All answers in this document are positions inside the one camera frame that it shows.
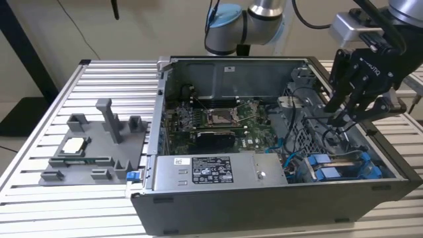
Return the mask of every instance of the white label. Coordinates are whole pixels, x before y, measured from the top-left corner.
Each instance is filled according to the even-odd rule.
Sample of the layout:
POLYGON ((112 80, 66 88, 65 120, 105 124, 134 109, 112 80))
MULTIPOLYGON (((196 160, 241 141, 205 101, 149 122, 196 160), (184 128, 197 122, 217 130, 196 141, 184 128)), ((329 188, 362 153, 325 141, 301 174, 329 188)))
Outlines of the white label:
POLYGON ((174 165, 189 165, 190 158, 174 158, 174 165))
POLYGON ((82 143, 83 138, 73 137, 65 142, 61 150, 67 154, 74 154, 79 150, 82 143))
POLYGON ((234 66, 224 67, 224 72, 234 72, 234 66))

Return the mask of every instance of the aluminum extrusion table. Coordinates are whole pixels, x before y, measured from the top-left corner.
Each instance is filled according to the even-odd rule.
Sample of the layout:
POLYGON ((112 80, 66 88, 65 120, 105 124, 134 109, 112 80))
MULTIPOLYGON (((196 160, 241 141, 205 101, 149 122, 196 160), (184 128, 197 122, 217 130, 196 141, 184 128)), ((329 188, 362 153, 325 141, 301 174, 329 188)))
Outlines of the aluminum extrusion table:
MULTIPOLYGON (((329 70, 330 61, 322 61, 329 70)), ((96 99, 112 98, 121 120, 140 115, 150 121, 156 95, 154 61, 92 61, 79 65, 43 118, 0 178, 0 237, 149 237, 125 185, 41 187, 39 172, 67 130, 71 113, 101 120, 96 99)), ((423 176, 423 128, 402 114, 374 122, 409 165, 423 176)), ((146 151, 148 136, 144 142, 146 151)), ((423 237, 423 187, 400 201, 380 204, 354 223, 245 232, 198 237, 376 238, 423 237)))

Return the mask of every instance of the floor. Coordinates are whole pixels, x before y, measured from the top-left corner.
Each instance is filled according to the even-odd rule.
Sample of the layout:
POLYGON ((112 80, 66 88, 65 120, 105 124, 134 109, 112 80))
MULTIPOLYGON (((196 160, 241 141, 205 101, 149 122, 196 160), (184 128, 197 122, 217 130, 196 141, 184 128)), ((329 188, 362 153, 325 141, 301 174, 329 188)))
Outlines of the floor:
MULTIPOLYGON (((14 107, 15 103, 0 103, 0 121, 14 107)), ((18 150, 22 146, 25 137, 2 137, 0 136, 0 146, 11 150, 18 150)), ((0 175, 5 171, 7 164, 10 163, 15 153, 0 148, 0 175)))

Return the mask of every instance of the black cable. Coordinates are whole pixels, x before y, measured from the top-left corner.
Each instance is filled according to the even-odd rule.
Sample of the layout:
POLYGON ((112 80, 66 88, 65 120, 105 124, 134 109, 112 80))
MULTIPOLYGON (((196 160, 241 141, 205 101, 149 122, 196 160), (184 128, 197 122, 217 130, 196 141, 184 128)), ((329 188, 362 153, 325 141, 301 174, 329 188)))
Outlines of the black cable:
POLYGON ((410 114, 410 113, 412 113, 412 111, 413 111, 413 109, 414 109, 414 106, 416 106, 416 104, 414 104, 414 103, 412 103, 412 104, 410 104, 410 107, 409 107, 409 110, 408 110, 408 114, 410 114))
POLYGON ((293 12, 294 12, 294 15, 297 17, 297 19, 300 20, 300 22, 310 29, 316 29, 316 30, 321 30, 321 29, 328 29, 330 27, 330 24, 328 25, 322 25, 322 26, 316 26, 316 25, 310 25, 305 19, 301 17, 300 13, 298 13, 298 10, 297 10, 297 7, 296 7, 296 0, 292 0, 292 8, 293 8, 293 12))
POLYGON ((3 150, 7 150, 7 151, 11 151, 11 152, 17 153, 15 150, 11 150, 10 148, 6 148, 6 147, 3 147, 3 146, 0 146, 0 148, 3 149, 3 150))
POLYGON ((325 148, 325 135, 330 132, 330 130, 326 130, 322 135, 321 135, 321 144, 322 144, 322 147, 325 148))
POLYGON ((73 19, 71 19, 70 15, 67 14, 67 12, 66 12, 66 10, 65 10, 63 6, 61 5, 59 0, 55 0, 55 1, 57 1, 58 5, 59 5, 59 7, 61 7, 62 11, 65 12, 65 14, 66 14, 66 16, 67 16, 67 18, 69 18, 70 22, 73 23, 73 25, 74 25, 74 27, 75 27, 75 29, 77 29, 78 33, 79 33, 79 36, 81 36, 81 38, 82 38, 82 40, 83 40, 83 42, 85 42, 86 46, 90 48, 90 50, 92 50, 93 54, 97 56, 97 59, 100 60, 101 58, 100 58, 100 56, 98 56, 97 52, 96 52, 96 51, 93 50, 93 48, 90 47, 89 43, 86 42, 86 39, 85 39, 85 37, 83 37, 83 34, 82 34, 82 32, 79 31, 79 28, 77 27, 77 24, 74 23, 74 21, 73 21, 73 19))
MULTIPOLYGON (((350 126, 348 126, 345 130, 338 131, 338 134, 346 132, 354 125, 356 125, 356 122, 354 122, 350 126)), ((324 147, 325 147, 325 142, 324 142, 324 140, 325 140, 325 135, 326 135, 329 132, 333 133, 333 130, 332 130, 332 129, 328 129, 328 130, 322 133, 322 135, 321 135, 321 143, 322 143, 322 146, 324 146, 324 147)))
POLYGON ((206 12, 205 35, 204 35, 204 48, 205 48, 205 49, 206 49, 206 45, 205 45, 206 35, 209 34, 210 24, 212 24, 213 18, 214 18, 214 16, 216 16, 216 12, 217 12, 217 8, 218 8, 218 3, 220 3, 220 0, 217 0, 214 6, 213 6, 213 8, 212 8, 212 11, 210 11, 210 7, 212 7, 212 0, 210 0, 209 10, 208 10, 208 12, 206 12))
POLYGON ((313 92, 316 92, 314 89, 310 88, 310 87, 297 87, 297 88, 292 91, 292 95, 294 94, 294 92, 297 91, 297 89, 309 89, 309 90, 312 90, 313 92))
POLYGON ((354 125, 356 125, 356 122, 352 123, 352 125, 348 126, 345 130, 340 131, 338 134, 346 132, 354 125))
POLYGON ((288 150, 286 148, 286 141, 288 141, 288 137, 289 134, 292 132, 292 128, 293 128, 293 123, 294 123, 294 116, 296 116, 296 108, 294 108, 294 102, 293 102, 293 95, 290 95, 290 100, 292 100, 292 114, 290 114, 290 122, 289 122, 289 127, 288 127, 288 132, 284 135, 282 138, 282 149, 286 151, 286 153, 292 154, 292 152, 288 150))
POLYGON ((420 95, 416 95, 414 98, 412 99, 412 104, 410 104, 410 107, 409 107, 409 110, 408 110, 408 114, 412 113, 416 104, 418 104, 418 102, 420 102, 420 99, 421 99, 420 95))
POLYGON ((212 8, 212 0, 210 0, 210 4, 209 4, 209 8, 206 10, 206 14, 205 14, 205 25, 204 25, 204 33, 206 34, 206 28, 208 28, 208 22, 209 22, 209 12, 210 12, 210 8, 212 8))
POLYGON ((310 120, 310 119, 329 119, 330 117, 304 117, 304 119, 310 120))
POLYGON ((182 90, 184 90, 184 87, 186 87, 186 86, 192 87, 192 84, 190 83, 185 83, 178 88, 178 96, 177 96, 178 100, 182 100, 182 90))

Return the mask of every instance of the blue cable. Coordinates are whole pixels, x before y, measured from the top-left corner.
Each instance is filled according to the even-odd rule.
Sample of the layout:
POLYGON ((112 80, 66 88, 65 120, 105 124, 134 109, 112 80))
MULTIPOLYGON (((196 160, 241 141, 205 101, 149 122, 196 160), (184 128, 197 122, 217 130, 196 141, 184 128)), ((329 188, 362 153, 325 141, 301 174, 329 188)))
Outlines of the blue cable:
POLYGON ((270 150, 278 149, 282 146, 282 140, 281 138, 277 139, 277 146, 269 147, 264 153, 268 154, 270 150))
POLYGON ((289 161, 290 161, 290 159, 293 158, 293 156, 294 156, 296 154, 297 154, 297 152, 293 152, 293 153, 288 156, 288 158, 286 158, 286 160, 285 160, 285 163, 284 163, 284 165, 282 165, 284 168, 288 166, 289 161))

